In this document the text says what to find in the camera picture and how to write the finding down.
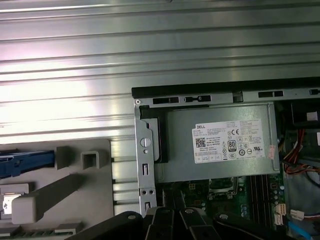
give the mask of white connector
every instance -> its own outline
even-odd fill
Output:
[[[274,214],[274,224],[278,226],[282,226],[284,224],[282,215],[280,215],[279,213]]]
[[[287,214],[286,204],[281,203],[275,207],[275,212],[280,214],[281,216],[285,216]]]
[[[298,210],[290,210],[290,215],[293,219],[302,221],[303,219],[305,219],[305,212],[303,211],[298,211]]]

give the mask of expansion slot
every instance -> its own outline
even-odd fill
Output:
[[[268,228],[272,227],[271,196],[267,175],[247,177],[249,200],[251,205],[250,218]]]

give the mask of ribbed metal surface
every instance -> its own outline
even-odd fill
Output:
[[[319,0],[0,2],[0,144],[107,137],[139,210],[132,87],[320,75]]]

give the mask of motherboard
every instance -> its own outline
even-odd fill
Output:
[[[286,230],[281,214],[283,211],[285,214],[282,174],[159,184],[157,193],[160,205],[163,188],[180,190],[186,207],[200,208],[210,218],[219,212],[231,212],[268,228]]]

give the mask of barcode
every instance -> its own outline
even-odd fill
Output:
[[[200,137],[195,139],[195,145],[197,148],[203,148],[206,146],[206,138]]]

